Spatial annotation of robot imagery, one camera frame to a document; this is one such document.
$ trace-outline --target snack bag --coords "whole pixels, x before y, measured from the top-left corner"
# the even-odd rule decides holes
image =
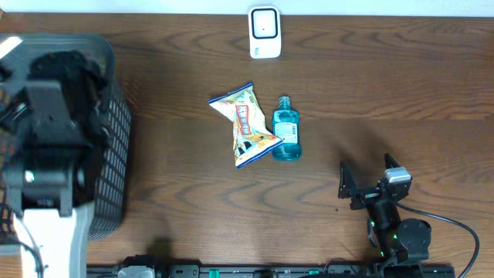
[[[222,97],[210,99],[209,105],[233,122],[233,152],[237,168],[260,159],[283,143],[266,130],[266,120],[255,98],[252,82]]]

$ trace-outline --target mouthwash bottle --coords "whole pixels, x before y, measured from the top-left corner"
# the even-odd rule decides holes
[[[302,155],[299,122],[299,112],[292,110],[290,97],[280,97],[279,109],[272,114],[274,134],[283,140],[283,144],[272,151],[272,156],[276,160],[295,161]]]

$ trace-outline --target wooden table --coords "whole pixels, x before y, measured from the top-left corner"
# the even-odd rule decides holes
[[[246,16],[5,14],[0,32],[98,33],[117,54],[134,118],[122,226],[88,263],[325,263],[379,256],[364,210],[337,198],[339,161],[363,186],[391,152],[414,176],[403,203],[470,225],[494,271],[494,19],[283,16],[283,54],[249,57]],[[208,99],[248,81],[271,126],[278,97],[301,114],[303,156],[235,169],[232,124]],[[421,216],[401,212],[402,218]],[[463,229],[432,225],[433,263],[459,274]],[[17,276],[2,259],[2,276]]]

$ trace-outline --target wall outlet device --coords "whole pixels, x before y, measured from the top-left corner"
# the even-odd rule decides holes
[[[281,54],[281,22],[277,8],[250,9],[249,41],[250,56],[254,59],[276,58]]]

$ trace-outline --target black cable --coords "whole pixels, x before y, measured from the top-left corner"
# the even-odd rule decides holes
[[[339,261],[344,261],[344,262],[346,262],[346,261],[347,261],[347,260],[346,260],[346,259],[344,259],[344,258],[334,258],[334,259],[331,259],[331,260],[330,260],[329,262],[327,262],[327,264],[324,266],[324,269],[323,269],[323,270],[324,270],[324,272],[325,272],[325,273],[328,273],[328,272],[329,272],[328,267],[331,265],[331,263],[332,263],[332,262],[334,262],[334,261],[338,261],[338,260],[339,260]],[[352,269],[352,271],[353,271],[355,274],[357,274],[357,275],[358,275],[358,272],[354,269],[354,267],[353,267],[352,265],[350,265],[350,264],[349,264],[348,266]]]
[[[39,258],[39,254],[31,246],[28,246],[27,244],[14,239],[13,236],[10,236],[10,238],[10,242],[7,242],[7,244],[22,246],[24,247],[24,249],[28,250],[31,253],[36,263],[36,272],[38,273],[38,278],[43,278],[45,267],[42,264],[41,258]]]
[[[420,211],[420,210],[415,209],[415,208],[409,208],[406,205],[402,205],[400,203],[396,203],[396,206],[401,208],[401,209],[404,209],[406,211],[409,211],[409,212],[414,212],[414,213],[417,213],[419,215],[432,217],[433,219],[439,219],[439,220],[442,220],[444,222],[457,225],[457,226],[462,227],[463,229],[469,231],[472,234],[473,239],[475,240],[475,251],[473,252],[473,255],[472,255],[472,258],[470,259],[469,264],[466,265],[466,268],[463,270],[463,272],[460,274],[460,276],[458,276],[458,278],[465,277],[465,275],[469,272],[469,270],[472,268],[473,264],[475,263],[477,256],[479,255],[480,241],[479,241],[479,237],[477,236],[475,231],[472,228],[468,227],[467,225],[460,223],[458,221],[455,221],[453,219],[449,219],[449,218],[446,218],[446,217],[443,217],[440,215],[435,215],[435,214],[432,214],[429,212],[423,212],[423,211]]]

